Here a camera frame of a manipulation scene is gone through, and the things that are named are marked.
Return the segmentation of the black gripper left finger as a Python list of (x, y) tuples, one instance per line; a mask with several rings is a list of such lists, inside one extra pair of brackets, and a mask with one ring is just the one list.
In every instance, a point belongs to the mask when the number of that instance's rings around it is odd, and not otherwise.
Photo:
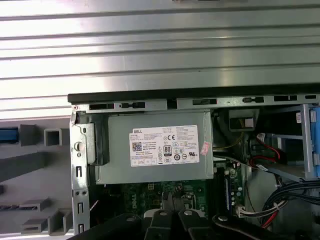
[(152, 217), (124, 213), (82, 233), (73, 240), (171, 240), (173, 213), (156, 210)]

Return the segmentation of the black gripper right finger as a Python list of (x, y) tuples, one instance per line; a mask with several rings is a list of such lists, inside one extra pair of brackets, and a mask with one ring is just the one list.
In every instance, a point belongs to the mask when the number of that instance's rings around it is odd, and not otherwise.
[(284, 237), (233, 216), (217, 214), (211, 219), (195, 210), (178, 213), (184, 231), (192, 240), (283, 240)]

